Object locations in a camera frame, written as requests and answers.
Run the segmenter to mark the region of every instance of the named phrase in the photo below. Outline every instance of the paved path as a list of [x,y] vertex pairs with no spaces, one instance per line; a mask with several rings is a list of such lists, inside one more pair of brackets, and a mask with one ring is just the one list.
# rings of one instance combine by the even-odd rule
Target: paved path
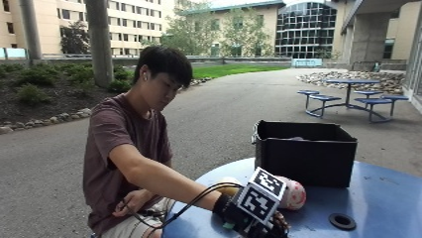
[[[360,111],[329,109],[327,119],[304,112],[300,89],[345,97],[296,75],[327,69],[287,69],[227,76],[183,92],[164,113],[176,169],[196,179],[217,166],[255,156],[253,124],[329,122],[359,139],[356,159],[422,177],[422,115],[398,102],[396,120],[369,124]],[[388,107],[380,107],[388,113]],[[87,237],[88,208],[80,181],[87,119],[0,136],[0,237]]]

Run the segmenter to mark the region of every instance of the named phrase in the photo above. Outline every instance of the man's hair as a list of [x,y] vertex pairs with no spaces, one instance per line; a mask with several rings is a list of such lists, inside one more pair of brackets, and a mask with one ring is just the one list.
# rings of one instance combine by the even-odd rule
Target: man's hair
[[176,49],[155,46],[143,50],[138,61],[134,77],[134,85],[140,78],[140,69],[147,64],[152,77],[165,72],[173,77],[176,83],[185,88],[189,87],[193,79],[193,67],[187,56]]

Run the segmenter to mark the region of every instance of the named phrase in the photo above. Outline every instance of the grass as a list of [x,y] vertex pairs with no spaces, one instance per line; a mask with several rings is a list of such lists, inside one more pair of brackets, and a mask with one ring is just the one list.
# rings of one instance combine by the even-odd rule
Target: grass
[[204,77],[221,77],[231,74],[257,72],[257,71],[271,71],[287,69],[283,66],[265,66],[265,65],[247,65],[247,64],[225,64],[209,67],[195,67],[195,78]]

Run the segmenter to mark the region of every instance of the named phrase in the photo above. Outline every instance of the black plastic crate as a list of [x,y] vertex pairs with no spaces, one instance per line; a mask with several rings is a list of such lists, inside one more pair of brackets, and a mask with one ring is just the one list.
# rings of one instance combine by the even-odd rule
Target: black plastic crate
[[357,139],[340,125],[259,121],[252,140],[255,165],[273,175],[303,185],[351,186]]

